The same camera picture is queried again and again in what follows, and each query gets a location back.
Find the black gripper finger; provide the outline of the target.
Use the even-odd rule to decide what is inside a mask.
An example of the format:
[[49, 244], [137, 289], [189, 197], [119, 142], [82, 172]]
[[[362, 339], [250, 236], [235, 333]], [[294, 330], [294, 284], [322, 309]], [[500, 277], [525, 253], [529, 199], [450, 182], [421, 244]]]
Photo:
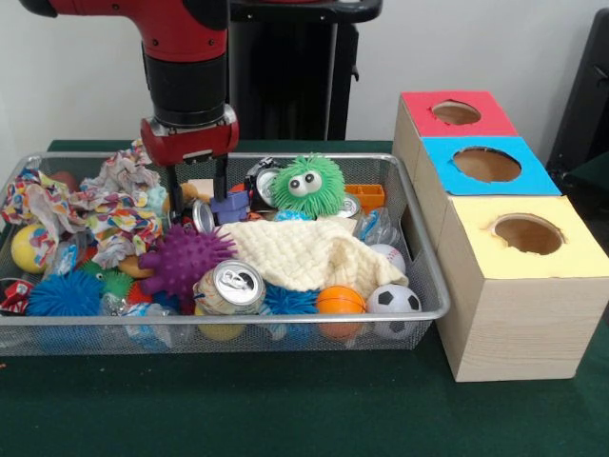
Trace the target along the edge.
[[220, 156], [215, 159], [215, 198], [226, 198], [226, 173], [228, 157]]
[[183, 192], [174, 166], [169, 167], [169, 219], [173, 225], [181, 224], [184, 209]]

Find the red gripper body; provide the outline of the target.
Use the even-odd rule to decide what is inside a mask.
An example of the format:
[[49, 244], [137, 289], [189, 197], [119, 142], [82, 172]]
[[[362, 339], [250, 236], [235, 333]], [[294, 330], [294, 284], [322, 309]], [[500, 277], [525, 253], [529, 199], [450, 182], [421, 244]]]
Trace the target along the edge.
[[154, 118], [145, 118], [141, 121], [141, 139], [150, 160], [157, 166], [169, 167], [234, 151], [239, 123], [233, 107], [224, 105], [219, 120], [192, 129], [166, 127]]

